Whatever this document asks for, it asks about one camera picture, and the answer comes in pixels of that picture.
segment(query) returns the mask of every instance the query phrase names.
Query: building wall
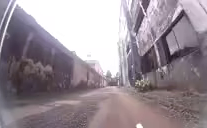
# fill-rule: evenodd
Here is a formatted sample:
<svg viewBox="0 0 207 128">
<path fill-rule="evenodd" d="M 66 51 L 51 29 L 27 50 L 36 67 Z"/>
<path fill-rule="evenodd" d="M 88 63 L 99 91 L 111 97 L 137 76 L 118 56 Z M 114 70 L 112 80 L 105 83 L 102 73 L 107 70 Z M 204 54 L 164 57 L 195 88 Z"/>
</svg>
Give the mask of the building wall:
<svg viewBox="0 0 207 128">
<path fill-rule="evenodd" d="M 157 46 L 181 10 L 197 36 L 198 50 L 162 65 L 163 53 L 155 48 L 159 68 L 145 77 L 158 87 L 207 91 L 207 0 L 151 0 L 147 9 L 150 22 L 145 17 L 138 34 L 139 50 L 144 55 L 150 47 Z"/>
<path fill-rule="evenodd" d="M 120 55 L 120 77 L 121 83 L 124 86 L 130 86 L 128 79 L 128 61 L 127 61 L 127 35 L 128 33 L 128 22 L 125 16 L 124 7 L 121 5 L 120 8 L 120 17 L 119 17 L 119 55 Z"/>
<path fill-rule="evenodd" d="M 15 56 L 17 60 L 25 57 L 32 59 L 34 63 L 40 62 L 43 66 L 52 66 L 54 74 L 52 90 L 76 88 L 79 85 L 83 87 L 100 86 L 102 76 L 52 37 L 19 7 L 12 16 L 7 32 L 0 68 L 0 81 L 4 87 L 13 87 L 12 84 L 8 84 L 9 64 L 7 63 L 12 56 Z M 33 91 L 33 87 L 36 88 L 35 91 L 40 91 L 37 88 L 41 88 L 40 84 L 34 80 L 29 81 L 28 85 L 26 83 L 26 85 L 20 86 L 28 88 L 23 89 L 24 92 Z"/>
<path fill-rule="evenodd" d="M 103 70 L 102 70 L 102 68 L 101 68 L 101 66 L 100 66 L 99 63 L 95 64 L 95 70 L 96 70 L 96 72 L 98 72 L 101 76 L 103 76 Z"/>
<path fill-rule="evenodd" d="M 87 82 L 87 73 L 87 68 L 84 68 L 84 65 L 82 65 L 79 60 L 75 59 L 73 66 L 73 78 L 71 81 L 72 86 L 76 87 L 79 86 L 79 84 L 83 84 L 81 86 L 86 86 L 84 83 Z"/>
</svg>

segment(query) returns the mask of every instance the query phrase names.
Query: road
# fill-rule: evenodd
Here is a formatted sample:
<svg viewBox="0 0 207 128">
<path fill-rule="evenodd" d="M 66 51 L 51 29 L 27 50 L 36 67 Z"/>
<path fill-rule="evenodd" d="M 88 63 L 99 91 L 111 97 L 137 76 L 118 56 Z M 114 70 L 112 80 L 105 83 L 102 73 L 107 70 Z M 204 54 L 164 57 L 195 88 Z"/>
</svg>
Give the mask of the road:
<svg viewBox="0 0 207 128">
<path fill-rule="evenodd" d="M 117 87 L 64 95 L 14 107 L 5 118 L 9 128 L 181 128 L 164 111 L 133 98 Z"/>
</svg>

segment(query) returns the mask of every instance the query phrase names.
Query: wall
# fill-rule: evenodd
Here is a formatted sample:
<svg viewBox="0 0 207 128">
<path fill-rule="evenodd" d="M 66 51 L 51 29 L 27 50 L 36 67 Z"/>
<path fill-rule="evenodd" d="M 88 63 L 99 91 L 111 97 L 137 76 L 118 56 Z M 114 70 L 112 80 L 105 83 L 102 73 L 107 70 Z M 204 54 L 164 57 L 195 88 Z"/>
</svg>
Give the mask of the wall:
<svg viewBox="0 0 207 128">
<path fill-rule="evenodd" d="M 96 70 L 101 76 L 103 76 L 103 71 L 102 71 L 101 65 L 100 65 L 99 63 L 96 63 L 96 64 L 95 64 L 95 70 Z"/>
<path fill-rule="evenodd" d="M 151 24 L 147 23 L 145 18 L 139 30 L 141 54 L 155 45 L 157 39 L 161 38 L 182 9 L 197 34 L 199 49 L 156 71 L 145 74 L 145 77 L 161 88 L 174 87 L 207 91 L 207 0 L 152 1 L 147 10 Z"/>
<path fill-rule="evenodd" d="M 121 83 L 124 86 L 130 86 L 129 78 L 128 78 L 128 62 L 127 62 L 127 34 L 128 34 L 128 28 L 127 24 L 130 23 L 127 21 L 126 18 L 126 7 L 125 5 L 121 4 L 120 6 L 120 17 L 119 17 L 119 54 L 120 54 L 120 73 L 121 73 Z"/>
<path fill-rule="evenodd" d="M 79 86 L 82 81 L 87 82 L 87 71 L 87 68 L 84 68 L 84 65 L 82 65 L 79 60 L 74 59 L 73 77 L 71 81 L 73 87 Z"/>
<path fill-rule="evenodd" d="M 22 57 L 26 57 L 32 59 L 34 63 L 40 62 L 43 66 L 52 66 L 54 72 L 53 88 L 69 88 L 72 74 L 72 57 L 64 53 L 67 50 L 66 48 L 59 49 L 56 45 L 59 42 L 51 39 L 53 37 L 48 35 L 46 31 L 40 33 L 43 28 L 36 27 L 37 23 L 34 19 L 29 22 L 23 21 L 25 18 L 32 19 L 32 17 L 29 17 L 25 12 L 20 15 L 21 11 L 20 8 L 16 8 L 7 30 L 8 36 L 3 44 L 0 73 L 2 77 L 0 78 L 5 83 L 2 84 L 7 85 L 9 66 L 7 61 L 9 61 L 10 57 L 15 56 L 17 61 Z M 36 88 L 37 90 L 35 91 L 38 91 L 38 87 L 41 85 L 36 84 L 33 81 L 33 85 L 23 84 L 21 88 L 28 86 L 29 89 Z"/>
</svg>

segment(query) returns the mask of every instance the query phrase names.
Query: sky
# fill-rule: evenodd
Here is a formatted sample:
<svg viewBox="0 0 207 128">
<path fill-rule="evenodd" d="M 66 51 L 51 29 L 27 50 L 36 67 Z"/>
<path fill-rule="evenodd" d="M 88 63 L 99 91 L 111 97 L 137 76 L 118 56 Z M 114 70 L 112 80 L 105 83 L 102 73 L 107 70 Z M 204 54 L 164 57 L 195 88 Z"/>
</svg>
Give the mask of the sky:
<svg viewBox="0 0 207 128">
<path fill-rule="evenodd" d="M 18 0 L 18 4 L 81 59 L 98 60 L 104 72 L 118 72 L 120 0 Z"/>
</svg>

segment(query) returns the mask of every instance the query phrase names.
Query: building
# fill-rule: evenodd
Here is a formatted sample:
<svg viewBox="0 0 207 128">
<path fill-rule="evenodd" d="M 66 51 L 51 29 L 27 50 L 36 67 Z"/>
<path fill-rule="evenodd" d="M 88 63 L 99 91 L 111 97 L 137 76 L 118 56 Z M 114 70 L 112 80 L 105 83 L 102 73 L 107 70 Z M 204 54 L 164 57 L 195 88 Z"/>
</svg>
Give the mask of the building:
<svg viewBox="0 0 207 128">
<path fill-rule="evenodd" d="M 122 66 L 122 70 L 125 71 L 124 75 L 127 76 L 127 78 L 123 78 L 123 81 L 128 81 L 132 86 L 137 79 L 141 79 L 141 57 L 138 52 L 136 35 L 144 15 L 141 13 L 142 9 L 138 8 L 140 7 L 139 2 L 138 0 L 121 0 L 120 10 L 119 42 L 120 48 L 124 51 L 124 64 L 127 64 L 127 66 Z"/>
<path fill-rule="evenodd" d="M 100 72 L 92 69 L 74 52 L 63 46 L 19 6 L 12 15 L 3 44 L 0 68 L 0 81 L 3 85 L 7 85 L 8 61 L 11 56 L 18 61 L 23 57 L 43 66 L 52 66 L 52 86 L 57 89 L 100 87 L 103 79 Z M 33 87 L 34 83 L 22 85 L 21 88 L 25 86 L 29 86 L 29 89 L 39 88 L 38 85 Z"/>
<path fill-rule="evenodd" d="M 100 86 L 107 86 L 107 81 L 100 63 L 97 60 L 86 60 L 86 63 L 101 76 L 101 82 L 99 83 Z"/>
<path fill-rule="evenodd" d="M 130 1 L 139 73 L 158 87 L 206 91 L 207 0 Z"/>
<path fill-rule="evenodd" d="M 120 67 L 120 85 L 130 86 L 128 78 L 128 55 L 126 53 L 127 49 L 127 39 L 128 39 L 128 28 L 127 19 L 124 13 L 124 8 L 120 7 L 120 17 L 119 17 L 119 41 L 118 41 L 118 53 L 119 53 L 119 67 Z"/>
</svg>

